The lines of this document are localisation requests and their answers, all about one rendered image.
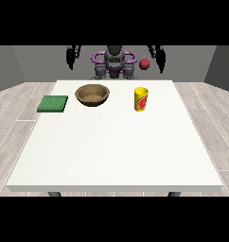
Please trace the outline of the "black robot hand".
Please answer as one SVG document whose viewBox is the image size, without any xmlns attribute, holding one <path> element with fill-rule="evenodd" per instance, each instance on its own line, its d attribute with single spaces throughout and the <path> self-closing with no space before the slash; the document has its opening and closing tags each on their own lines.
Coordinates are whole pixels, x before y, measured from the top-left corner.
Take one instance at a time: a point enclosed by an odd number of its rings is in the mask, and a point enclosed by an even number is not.
<svg viewBox="0 0 229 242">
<path fill-rule="evenodd" d="M 68 45 L 66 50 L 66 62 L 70 69 L 73 69 L 75 60 L 79 58 L 81 46 L 80 45 Z"/>
<path fill-rule="evenodd" d="M 156 60 L 160 73 L 163 73 L 166 64 L 166 52 L 164 47 L 162 45 L 149 45 L 148 49 L 151 57 Z"/>
</svg>

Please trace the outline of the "yellow cup with melon print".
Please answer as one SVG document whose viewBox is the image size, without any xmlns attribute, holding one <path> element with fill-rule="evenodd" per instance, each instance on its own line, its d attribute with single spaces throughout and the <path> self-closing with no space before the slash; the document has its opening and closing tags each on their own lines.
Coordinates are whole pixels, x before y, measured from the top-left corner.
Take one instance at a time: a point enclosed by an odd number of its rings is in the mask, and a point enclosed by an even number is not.
<svg viewBox="0 0 229 242">
<path fill-rule="evenodd" d="M 142 112 L 145 110 L 149 90 L 145 87 L 136 87 L 134 89 L 134 109 L 137 112 Z"/>
</svg>

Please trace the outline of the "small red ball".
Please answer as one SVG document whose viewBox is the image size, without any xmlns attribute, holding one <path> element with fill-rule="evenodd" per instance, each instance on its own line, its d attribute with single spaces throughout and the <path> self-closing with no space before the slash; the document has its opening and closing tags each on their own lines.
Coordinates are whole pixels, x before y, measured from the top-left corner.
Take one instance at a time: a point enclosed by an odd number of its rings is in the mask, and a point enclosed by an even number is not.
<svg viewBox="0 0 229 242">
<path fill-rule="evenodd" d="M 139 67 L 142 69 L 142 70 L 147 70 L 149 67 L 150 67 L 150 61 L 148 59 L 142 59 L 140 62 L 139 62 Z"/>
</svg>

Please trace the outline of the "green square pad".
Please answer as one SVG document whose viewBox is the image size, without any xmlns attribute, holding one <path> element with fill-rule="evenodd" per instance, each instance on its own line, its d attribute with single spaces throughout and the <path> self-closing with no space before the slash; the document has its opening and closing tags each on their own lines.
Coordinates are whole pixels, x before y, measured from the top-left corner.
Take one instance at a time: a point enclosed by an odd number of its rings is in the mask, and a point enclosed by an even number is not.
<svg viewBox="0 0 229 242">
<path fill-rule="evenodd" d="M 37 108 L 37 112 L 63 112 L 67 100 L 67 95 L 45 95 Z"/>
</svg>

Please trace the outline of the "brown wooden bowl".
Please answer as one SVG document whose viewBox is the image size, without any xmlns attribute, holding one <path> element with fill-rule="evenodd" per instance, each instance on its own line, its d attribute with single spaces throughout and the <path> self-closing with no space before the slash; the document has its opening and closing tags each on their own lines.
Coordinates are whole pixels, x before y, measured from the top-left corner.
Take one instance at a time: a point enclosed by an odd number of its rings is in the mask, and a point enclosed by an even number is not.
<svg viewBox="0 0 229 242">
<path fill-rule="evenodd" d="M 97 107 L 109 97 L 110 90 L 101 84 L 86 84 L 75 91 L 76 99 L 86 107 Z"/>
</svg>

